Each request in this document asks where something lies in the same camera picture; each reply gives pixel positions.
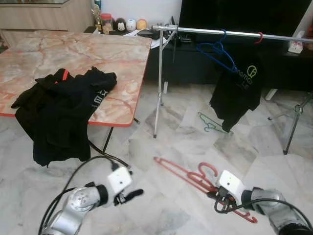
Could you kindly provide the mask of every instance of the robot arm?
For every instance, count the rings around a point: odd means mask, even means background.
[[[112,172],[106,179],[105,185],[95,187],[79,187],[74,189],[65,200],[63,208],[43,228],[41,235],[76,235],[86,214],[92,209],[113,202],[115,205],[125,203],[143,190],[136,190],[124,197],[121,193],[132,182],[125,167]]]
[[[223,171],[217,185],[219,193],[222,193],[219,198],[225,198],[230,194],[236,204],[243,204],[246,210],[257,211],[268,217],[271,226],[278,235],[313,235],[311,224],[305,221],[295,211],[295,207],[290,207],[281,202],[285,202],[283,195],[276,190],[263,190],[261,188],[253,188],[247,190],[243,183],[233,174],[228,171]]]

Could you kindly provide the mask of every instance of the black cable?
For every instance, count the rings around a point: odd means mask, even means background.
[[[286,201],[282,201],[282,200],[277,200],[277,199],[271,199],[271,198],[260,198],[260,199],[255,199],[255,200],[251,200],[245,204],[241,204],[241,205],[238,205],[236,207],[233,207],[231,209],[228,209],[228,210],[225,210],[225,211],[219,211],[217,209],[217,204],[219,203],[220,200],[216,200],[215,201],[215,204],[214,204],[214,210],[217,212],[217,213],[221,213],[221,214],[227,214],[229,212],[233,212],[235,210],[238,210],[242,207],[246,207],[246,206],[249,206],[253,203],[257,203],[257,202],[278,202],[278,203],[281,203],[281,204],[285,204],[287,206],[289,206],[290,208],[294,209],[295,211],[297,211],[301,216],[302,218],[305,220],[305,222],[308,224],[308,227],[311,231],[313,231],[313,227],[312,227],[312,224],[310,223],[309,219],[303,214],[303,212],[297,208],[296,206],[294,206],[293,204],[289,203],[289,202],[286,202]]]
[[[45,218],[46,218],[48,212],[50,211],[51,207],[53,206],[53,204],[54,204],[59,198],[61,198],[63,194],[65,194],[65,193],[67,193],[67,192],[69,192],[69,191],[72,191],[72,190],[74,190],[74,189],[75,189],[75,188],[66,189],[66,190],[62,191],[58,196],[56,196],[56,197],[53,199],[53,201],[50,203],[49,207],[48,207],[47,210],[45,211],[45,214],[44,214],[44,216],[43,216],[43,218],[42,218],[42,220],[41,220],[40,227],[39,227],[39,231],[38,231],[38,235],[41,235],[41,232],[42,232],[42,230],[43,230],[43,225],[44,225],[44,222],[45,222]]]
[[[82,168],[82,167],[83,167],[85,164],[87,164],[88,162],[90,162],[90,161],[92,161],[92,160],[95,160],[95,159],[98,159],[98,158],[108,159],[108,160],[110,160],[110,161],[112,161],[112,160],[118,161],[118,162],[122,163],[125,167],[129,167],[129,165],[128,165],[127,163],[125,163],[124,161],[122,161],[121,159],[119,159],[119,158],[117,158],[117,157],[114,157],[114,156],[111,156],[111,155],[109,155],[109,154],[106,154],[106,155],[104,155],[104,156],[95,156],[95,157],[92,157],[92,158],[88,159],[87,161],[83,162],[82,164],[80,164],[80,166],[76,168],[76,170],[72,173],[71,177],[69,178],[69,180],[68,180],[67,183],[65,184],[65,186],[64,186],[64,188],[63,188],[63,190],[62,190],[62,192],[64,192],[64,191],[67,189],[69,183],[71,182],[71,180],[73,179],[73,177],[74,177],[75,174],[79,171],[80,168]],[[44,223],[45,226],[47,225],[48,221],[50,220],[50,218],[51,218],[53,212],[55,211],[56,207],[58,206],[60,200],[61,200],[61,197],[60,197],[60,198],[56,201],[56,203],[54,204],[54,206],[53,206],[51,212],[49,213],[49,215],[48,215],[48,217],[47,217],[47,220],[46,220],[45,223]]]

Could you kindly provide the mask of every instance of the jar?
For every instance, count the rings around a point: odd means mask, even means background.
[[[113,30],[113,19],[110,13],[102,13],[102,29],[104,34],[109,34]]]

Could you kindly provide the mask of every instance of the metal clothes rack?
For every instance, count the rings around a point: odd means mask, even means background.
[[[153,26],[154,30],[160,31],[160,46],[159,46],[159,64],[158,64],[158,97],[157,97],[157,106],[156,106],[156,120],[155,120],[155,128],[153,137],[157,137],[157,124],[160,112],[160,105],[162,103],[162,56],[163,49],[167,46],[169,41],[173,38],[173,36],[177,32],[188,32],[188,33],[203,33],[203,34],[220,34],[224,35],[224,31],[222,30],[210,30],[210,29],[199,29],[199,28],[182,28],[177,25],[169,25],[169,26]],[[163,45],[163,32],[171,31],[170,37],[167,39],[166,43]],[[277,35],[268,35],[268,34],[260,34],[260,33],[244,33],[244,32],[232,32],[227,31],[227,35],[229,36],[238,36],[238,37],[249,37],[256,39],[272,39],[272,40],[281,40],[281,41],[297,41],[303,43],[313,43],[313,39],[307,38],[295,38],[295,37],[285,37],[285,36],[277,36]]]

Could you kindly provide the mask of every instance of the white tile floor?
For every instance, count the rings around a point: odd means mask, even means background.
[[[155,84],[143,86],[136,118],[130,128],[115,128],[108,152],[132,165],[132,188],[143,196],[123,206],[97,208],[87,215],[79,235],[263,235],[274,234],[267,219],[252,213],[257,224],[235,214],[214,212],[214,201],[159,167],[163,157],[195,171],[200,162],[219,172],[231,171],[248,187],[276,188],[313,221],[313,105],[305,107],[290,153],[282,154],[282,141],[292,116],[268,121],[301,101],[304,93],[278,92],[263,98],[233,127],[232,134],[204,130],[198,112],[221,123],[207,104],[214,86],[174,86],[164,96],[157,139],[152,138],[157,101]],[[100,145],[106,128],[89,126],[89,136]],[[32,141],[14,118],[0,117],[0,231],[6,235],[36,234],[50,201],[61,191],[79,160],[53,162],[49,168],[32,160]],[[106,161],[84,166],[73,186],[101,183],[109,172]]]

